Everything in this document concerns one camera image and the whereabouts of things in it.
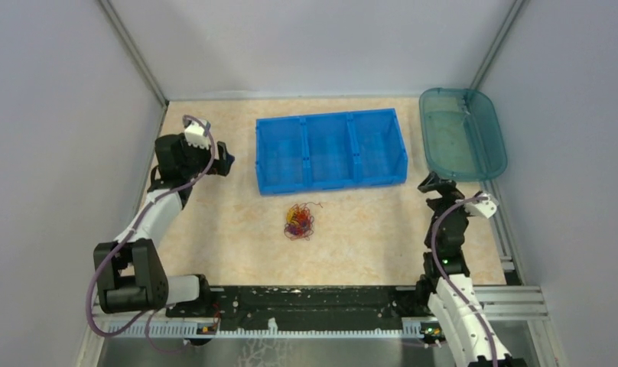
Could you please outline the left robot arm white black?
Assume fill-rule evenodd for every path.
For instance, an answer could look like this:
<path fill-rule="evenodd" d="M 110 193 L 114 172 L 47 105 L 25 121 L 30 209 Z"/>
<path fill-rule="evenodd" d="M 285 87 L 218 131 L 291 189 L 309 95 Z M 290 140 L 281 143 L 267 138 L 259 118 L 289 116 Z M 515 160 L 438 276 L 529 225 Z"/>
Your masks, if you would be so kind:
<path fill-rule="evenodd" d="M 94 249 L 99 306 L 104 313 L 124 313 L 184 303 L 202 317 L 214 305 L 206 278 L 168 276 L 157 248 L 187 205 L 193 182 L 206 174 L 227 176 L 235 158 L 223 141 L 198 148 L 189 145 L 184 134 L 157 138 L 154 154 L 157 164 L 141 211 L 113 241 Z"/>

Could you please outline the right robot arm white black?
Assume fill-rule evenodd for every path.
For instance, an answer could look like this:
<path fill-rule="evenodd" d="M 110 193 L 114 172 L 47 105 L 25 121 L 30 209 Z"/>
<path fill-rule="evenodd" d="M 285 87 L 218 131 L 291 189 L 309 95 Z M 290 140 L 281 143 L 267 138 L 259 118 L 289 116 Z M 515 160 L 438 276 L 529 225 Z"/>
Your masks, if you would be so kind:
<path fill-rule="evenodd" d="M 471 217 L 492 218 L 498 201 L 485 191 L 465 197 L 454 180 L 430 172 L 418 185 L 436 192 L 426 201 L 432 211 L 424 238 L 424 274 L 416 284 L 415 304 L 434 315 L 457 366 L 525 366 L 505 347 L 480 304 L 462 246 Z"/>

